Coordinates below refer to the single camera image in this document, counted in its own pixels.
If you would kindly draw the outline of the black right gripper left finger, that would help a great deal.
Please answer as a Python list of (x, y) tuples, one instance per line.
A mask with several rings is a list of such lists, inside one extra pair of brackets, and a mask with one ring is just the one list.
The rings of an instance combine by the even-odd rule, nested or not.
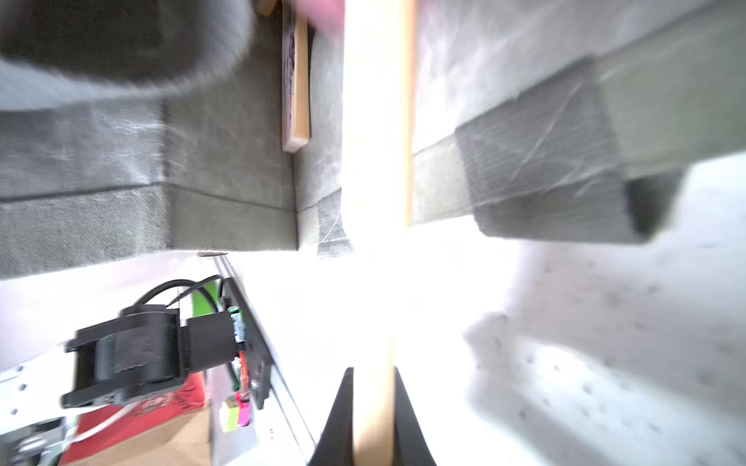
[(308, 466), (353, 466), (354, 369), (348, 368)]

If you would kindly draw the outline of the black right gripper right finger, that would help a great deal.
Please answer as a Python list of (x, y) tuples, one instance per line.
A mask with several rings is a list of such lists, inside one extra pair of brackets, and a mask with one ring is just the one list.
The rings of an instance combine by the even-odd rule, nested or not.
[(394, 398), (394, 465), (435, 466), (400, 372), (396, 374)]

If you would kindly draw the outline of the pink tassel folding fan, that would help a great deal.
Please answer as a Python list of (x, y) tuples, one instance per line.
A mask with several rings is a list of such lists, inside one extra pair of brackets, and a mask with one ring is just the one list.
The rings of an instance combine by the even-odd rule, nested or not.
[(283, 2), (282, 149), (297, 153), (311, 138), (308, 23)]

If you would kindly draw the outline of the green canvas tote bag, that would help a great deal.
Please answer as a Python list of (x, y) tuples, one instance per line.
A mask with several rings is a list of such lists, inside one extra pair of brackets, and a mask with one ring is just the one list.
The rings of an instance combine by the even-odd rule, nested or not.
[[(282, 10), (3, 2), (2, 278), (168, 250), (354, 252), (342, 32), (308, 35), (311, 138), (290, 155)], [(417, 32), (414, 223), (641, 244), (690, 166), (745, 148), (741, 1), (422, 1)]]

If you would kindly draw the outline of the brown box behind arm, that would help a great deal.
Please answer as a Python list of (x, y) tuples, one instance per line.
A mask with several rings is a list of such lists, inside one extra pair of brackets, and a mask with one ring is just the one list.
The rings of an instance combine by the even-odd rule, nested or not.
[(64, 452), (62, 465), (210, 465), (211, 413), (204, 375), (140, 402)]

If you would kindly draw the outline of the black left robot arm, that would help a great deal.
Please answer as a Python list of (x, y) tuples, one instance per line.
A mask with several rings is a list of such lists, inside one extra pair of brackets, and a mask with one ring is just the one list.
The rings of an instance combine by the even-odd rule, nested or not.
[(182, 320), (134, 305), (1, 374), (1, 462), (51, 465), (83, 436), (77, 418), (170, 394), (239, 353), (228, 312)]

